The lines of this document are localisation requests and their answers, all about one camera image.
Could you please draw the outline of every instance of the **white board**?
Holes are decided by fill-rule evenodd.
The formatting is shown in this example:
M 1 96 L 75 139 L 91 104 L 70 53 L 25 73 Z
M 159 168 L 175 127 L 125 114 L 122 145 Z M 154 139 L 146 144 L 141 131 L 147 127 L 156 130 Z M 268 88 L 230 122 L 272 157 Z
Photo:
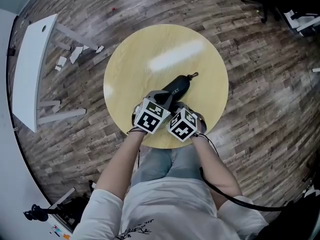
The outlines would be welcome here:
M 38 84 L 46 47 L 58 15 L 39 20 L 26 29 L 15 67 L 12 112 L 37 131 Z

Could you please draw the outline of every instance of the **white t-shirt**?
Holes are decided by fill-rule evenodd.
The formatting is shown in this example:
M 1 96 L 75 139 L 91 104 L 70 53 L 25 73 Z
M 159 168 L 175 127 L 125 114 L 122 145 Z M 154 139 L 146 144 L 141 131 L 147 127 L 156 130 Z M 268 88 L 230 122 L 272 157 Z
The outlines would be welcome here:
M 72 240 L 239 240 L 267 225 L 258 211 L 231 201 L 217 211 L 200 180 L 164 177 L 133 186 L 124 202 L 106 190 L 93 191 Z

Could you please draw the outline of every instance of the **black and white marker cube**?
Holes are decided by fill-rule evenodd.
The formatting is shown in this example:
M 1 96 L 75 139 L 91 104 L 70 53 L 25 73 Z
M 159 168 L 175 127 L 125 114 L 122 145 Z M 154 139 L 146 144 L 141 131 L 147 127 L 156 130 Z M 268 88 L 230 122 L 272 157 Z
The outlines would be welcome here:
M 184 142 L 197 131 L 197 116 L 183 108 L 166 125 L 169 133 Z
M 150 134 L 154 134 L 169 115 L 168 110 L 144 98 L 143 102 L 135 109 L 134 125 Z

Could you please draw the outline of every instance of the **jeans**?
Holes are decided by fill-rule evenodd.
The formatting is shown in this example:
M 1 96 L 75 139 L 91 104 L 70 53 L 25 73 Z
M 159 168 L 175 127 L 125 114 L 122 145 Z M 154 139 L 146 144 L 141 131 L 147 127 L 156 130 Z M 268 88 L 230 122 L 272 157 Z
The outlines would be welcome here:
M 201 167 L 197 151 L 191 144 L 177 149 L 172 163 L 171 149 L 153 148 L 144 158 L 139 169 L 132 177 L 131 187 L 164 177 L 196 179 L 202 181 Z

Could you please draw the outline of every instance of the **round wooden table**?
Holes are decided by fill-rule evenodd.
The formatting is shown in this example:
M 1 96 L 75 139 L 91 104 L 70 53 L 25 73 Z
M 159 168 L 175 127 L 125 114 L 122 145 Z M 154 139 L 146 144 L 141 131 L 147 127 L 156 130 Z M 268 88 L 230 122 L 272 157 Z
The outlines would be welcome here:
M 133 126 L 134 107 L 150 91 L 161 90 L 179 75 L 192 79 L 181 101 L 204 116 L 207 132 L 221 117 L 228 98 L 226 66 L 216 48 L 201 34 L 179 25 L 160 24 L 143 28 L 127 37 L 114 51 L 104 74 L 103 92 L 107 109 L 126 133 Z M 169 116 L 143 145 L 172 149 L 190 144 L 167 132 Z

